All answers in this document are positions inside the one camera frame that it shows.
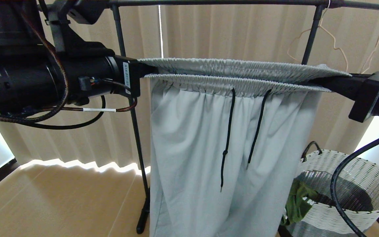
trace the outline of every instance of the black drawstring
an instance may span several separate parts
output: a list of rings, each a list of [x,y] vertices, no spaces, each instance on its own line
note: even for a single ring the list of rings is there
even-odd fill
[[[220,183],[220,192],[221,189],[223,188],[223,168],[224,168],[224,159],[226,158],[227,155],[227,149],[229,148],[229,139],[230,139],[230,126],[232,124],[232,114],[233,114],[233,107],[235,106],[235,89],[232,89],[232,104],[230,105],[230,114],[229,114],[229,124],[227,125],[227,139],[226,139],[226,148],[223,151],[223,159],[221,160],[221,171],[220,171],[220,178],[221,178],[221,183]]]
[[[261,120],[263,119],[264,107],[266,105],[266,100],[270,92],[271,92],[271,89],[265,93],[263,102],[261,103],[260,119],[258,120],[257,130],[255,131],[255,136],[254,136],[254,141],[252,142],[252,145],[251,145],[251,152],[249,153],[248,164],[246,165],[246,169],[248,169],[249,163],[251,163],[252,153],[254,153],[255,142],[257,141],[258,132],[260,131]]]

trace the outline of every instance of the tan tile floor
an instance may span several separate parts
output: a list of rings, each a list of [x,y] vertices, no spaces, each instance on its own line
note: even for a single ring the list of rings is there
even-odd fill
[[[147,237],[148,224],[136,233],[143,203],[134,170],[23,166],[0,182],[0,237]]]

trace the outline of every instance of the black metal pole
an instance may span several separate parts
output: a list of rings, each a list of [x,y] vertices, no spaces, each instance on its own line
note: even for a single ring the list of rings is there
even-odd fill
[[[126,57],[124,37],[122,35],[121,17],[119,14],[119,7],[116,5],[112,5],[111,10],[113,12],[113,18],[115,20],[116,33],[117,33],[117,37],[118,37],[120,53],[121,53],[121,56]],[[134,101],[131,98],[128,99],[128,102],[129,102],[130,106],[132,104],[134,104]],[[149,185],[147,183],[146,170],[145,170],[144,161],[143,161],[143,153],[141,152],[140,133],[138,130],[138,121],[137,121],[137,114],[136,114],[135,108],[131,109],[131,119],[133,122],[134,135],[136,138],[137,152],[138,152],[138,158],[140,161],[141,175],[143,177],[144,192],[146,193],[146,200],[144,201],[143,209],[141,209],[141,215],[140,215],[140,218],[139,218],[138,224],[137,224],[137,234],[141,234],[144,232],[144,228],[146,227],[147,218],[148,218],[149,212],[150,212],[150,189],[149,189]]]
[[[304,57],[302,58],[302,64],[306,65],[308,59],[310,58],[311,50],[313,49],[314,39],[316,38],[318,26],[320,24],[322,11],[325,8],[324,5],[316,7],[316,12],[314,13],[313,25],[311,26],[310,36],[308,37],[307,46],[305,47]]]
[[[270,4],[270,5],[328,5],[328,0],[110,0],[110,5],[116,6],[153,6],[153,5],[242,5],[242,4]],[[359,8],[378,10],[378,3],[364,3],[358,1],[331,0],[330,8]]]

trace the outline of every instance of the white and gray basket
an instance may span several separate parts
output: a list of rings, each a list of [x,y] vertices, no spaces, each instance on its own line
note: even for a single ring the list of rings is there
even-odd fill
[[[318,150],[306,156],[315,144]],[[305,149],[296,173],[296,179],[319,193],[302,221],[287,226],[293,237],[340,236],[356,234],[340,217],[330,194],[334,170],[348,155],[334,150],[321,150],[316,142]],[[365,232],[379,217],[379,166],[356,158],[341,172],[337,181],[339,201],[352,222]]]

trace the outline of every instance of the green cloth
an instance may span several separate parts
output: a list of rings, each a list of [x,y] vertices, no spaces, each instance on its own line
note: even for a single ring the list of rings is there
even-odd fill
[[[290,225],[300,222],[313,206],[311,199],[317,196],[318,193],[315,190],[305,183],[294,179],[280,225]]]

